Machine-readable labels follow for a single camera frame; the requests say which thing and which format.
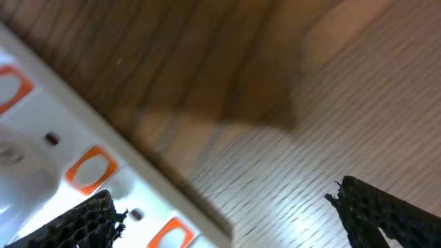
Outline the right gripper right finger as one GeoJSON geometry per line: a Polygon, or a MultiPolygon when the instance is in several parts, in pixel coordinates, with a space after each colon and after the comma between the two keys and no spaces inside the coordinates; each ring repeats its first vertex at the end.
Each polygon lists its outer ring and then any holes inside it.
{"type": "Polygon", "coordinates": [[[353,176],[344,176],[338,194],[325,198],[338,212],[351,247],[440,248],[440,217],[353,176]]]}

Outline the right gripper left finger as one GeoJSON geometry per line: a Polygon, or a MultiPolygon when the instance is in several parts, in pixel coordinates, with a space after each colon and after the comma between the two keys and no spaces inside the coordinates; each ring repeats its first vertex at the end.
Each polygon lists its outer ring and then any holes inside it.
{"type": "Polygon", "coordinates": [[[127,214],[115,210],[104,189],[6,248],[112,248],[127,214]]]}

